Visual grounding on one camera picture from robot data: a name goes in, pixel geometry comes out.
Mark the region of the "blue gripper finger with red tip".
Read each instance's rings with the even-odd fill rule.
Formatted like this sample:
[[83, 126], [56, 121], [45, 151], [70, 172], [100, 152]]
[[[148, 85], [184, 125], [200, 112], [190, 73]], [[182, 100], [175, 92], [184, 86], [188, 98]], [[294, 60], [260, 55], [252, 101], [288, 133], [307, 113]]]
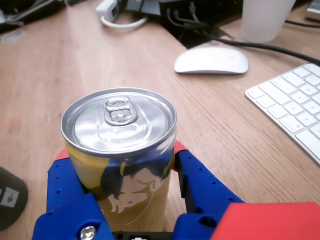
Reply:
[[173, 240], [209, 240], [228, 206], [244, 201], [229, 190], [179, 141], [174, 146], [173, 170], [178, 173], [186, 213], [174, 226]]
[[81, 240], [86, 227], [93, 227], [93, 240], [115, 238], [94, 195], [85, 190], [63, 149], [47, 172], [46, 213], [36, 220], [32, 239]]

